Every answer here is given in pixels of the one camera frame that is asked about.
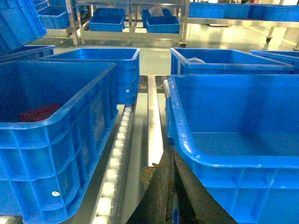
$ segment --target red object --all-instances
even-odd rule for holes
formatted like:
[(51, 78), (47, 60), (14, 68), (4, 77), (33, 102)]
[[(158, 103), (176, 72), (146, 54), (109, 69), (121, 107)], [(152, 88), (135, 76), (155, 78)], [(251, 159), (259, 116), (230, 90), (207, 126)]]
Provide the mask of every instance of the red object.
[(36, 122), (45, 120), (51, 117), (60, 107), (60, 104), (49, 104), (46, 106), (38, 107), (21, 113), (18, 119), (20, 122)]

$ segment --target white sticker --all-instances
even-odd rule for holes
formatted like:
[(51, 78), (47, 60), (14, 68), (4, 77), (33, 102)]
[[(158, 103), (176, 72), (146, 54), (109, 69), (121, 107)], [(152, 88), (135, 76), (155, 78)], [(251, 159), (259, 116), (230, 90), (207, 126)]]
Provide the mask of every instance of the white sticker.
[(53, 192), (52, 192), (52, 195), (53, 195), (54, 197), (58, 197), (58, 196), (60, 196), (60, 193), (57, 192), (57, 191), (53, 191)]

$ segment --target blue plastic crate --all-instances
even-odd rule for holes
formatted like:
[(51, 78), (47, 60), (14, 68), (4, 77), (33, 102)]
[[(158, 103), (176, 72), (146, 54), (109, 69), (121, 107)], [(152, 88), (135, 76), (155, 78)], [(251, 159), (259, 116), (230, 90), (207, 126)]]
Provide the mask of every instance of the blue plastic crate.
[(226, 4), (214, 3), (190, 3), (189, 17), (223, 19)]
[(70, 19), (65, 7), (48, 6), (37, 12), (47, 29), (66, 29), (70, 26)]
[[(117, 115), (114, 66), (0, 65), (1, 215), (57, 224), (77, 212)], [(18, 122), (20, 113), (52, 103), (62, 107), (51, 117)]]
[(247, 19), (251, 5), (247, 4), (225, 4), (224, 18)]
[(239, 224), (299, 221), (299, 76), (170, 76), (175, 149)]
[[(205, 63), (192, 63), (196, 57)], [(294, 66), (228, 49), (171, 49), (171, 74), (290, 74)]]
[[(164, 16), (172, 16), (172, 13), (169, 9), (167, 8), (162, 8), (163, 14)], [(147, 18), (150, 17), (150, 12), (148, 9), (144, 9), (141, 12), (141, 19), (142, 19), (142, 23), (143, 23), (143, 28), (147, 27)]]
[(0, 10), (34, 6), (33, 0), (1, 0)]
[(66, 6), (65, 0), (50, 0), (51, 6)]
[(268, 5), (266, 4), (252, 4), (248, 15), (251, 20), (263, 20), (265, 9)]
[(34, 0), (34, 4), (36, 6), (36, 10), (41, 10), (43, 8), (46, 8), (48, 6), (48, 1), (45, 0)]
[(88, 22), (91, 31), (122, 32), (125, 28), (125, 16), (94, 15)]
[(0, 55), (7, 54), (46, 34), (47, 31), (38, 18), (34, 4), (28, 7), (0, 9)]
[(117, 104), (130, 105), (136, 102), (139, 91), (139, 52), (140, 49), (134, 48), (81, 48), (42, 59), (117, 63)]
[(268, 5), (263, 19), (267, 21), (299, 21), (299, 6)]
[(179, 20), (176, 16), (158, 16), (147, 18), (148, 33), (178, 34)]
[(251, 50), (250, 52), (254, 55), (294, 65), (295, 73), (299, 74), (299, 52), (297, 51)]
[(97, 8), (93, 15), (101, 16), (125, 16), (126, 11), (124, 8)]
[(23, 46), (10, 54), (0, 56), (0, 63), (15, 60), (36, 60), (54, 54), (55, 45)]
[(284, 21), (288, 6), (267, 5), (263, 14), (263, 20), (266, 21)]

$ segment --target white roller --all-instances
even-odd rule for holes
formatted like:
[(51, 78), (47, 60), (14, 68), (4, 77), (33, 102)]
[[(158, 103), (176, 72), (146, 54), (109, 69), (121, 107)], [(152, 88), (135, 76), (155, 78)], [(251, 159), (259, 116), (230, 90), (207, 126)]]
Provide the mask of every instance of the white roller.
[(132, 111), (131, 107), (125, 107), (125, 111)]
[(0, 224), (12, 224), (14, 221), (14, 216), (0, 216)]
[(123, 120), (123, 121), (129, 121), (129, 116), (123, 116), (123, 117), (122, 117), (122, 120)]
[(111, 208), (112, 208), (113, 199), (110, 197), (102, 197), (99, 199), (98, 207), (97, 207), (97, 216), (111, 216)]
[(119, 170), (121, 166), (120, 157), (112, 157), (109, 161), (109, 168)]
[(125, 112), (123, 113), (123, 115), (124, 115), (124, 116), (130, 116), (130, 111), (125, 111)]
[(121, 121), (121, 126), (122, 127), (128, 127), (129, 126), (129, 122), (128, 122), (128, 120), (127, 121)]
[(112, 150), (112, 157), (121, 157), (123, 153), (123, 148), (114, 148)]
[(98, 216), (93, 220), (93, 224), (110, 224), (110, 218), (107, 216)]
[(103, 184), (102, 197), (114, 198), (114, 193), (115, 193), (115, 183), (105, 182)]
[(114, 144), (115, 148), (122, 148), (122, 147), (124, 147), (124, 145), (125, 145), (124, 140), (116, 140), (115, 144)]
[(106, 181), (108, 182), (116, 182), (118, 177), (118, 170), (116, 169), (109, 169), (107, 170), (106, 174)]
[(118, 140), (125, 140), (125, 139), (126, 139), (126, 136), (125, 136), (124, 133), (118, 133), (117, 136), (116, 136), (116, 138), (117, 138)]
[(126, 135), (126, 133), (128, 132), (128, 126), (127, 127), (120, 126), (119, 132)]

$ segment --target caster wheel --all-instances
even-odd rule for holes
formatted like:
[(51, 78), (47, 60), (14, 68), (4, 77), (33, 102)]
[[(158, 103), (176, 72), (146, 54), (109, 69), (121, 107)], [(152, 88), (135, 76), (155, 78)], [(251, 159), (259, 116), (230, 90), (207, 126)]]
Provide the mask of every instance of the caster wheel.
[(271, 39), (272, 39), (272, 37), (267, 37), (267, 39), (266, 39), (266, 43), (267, 43), (267, 44), (270, 43)]

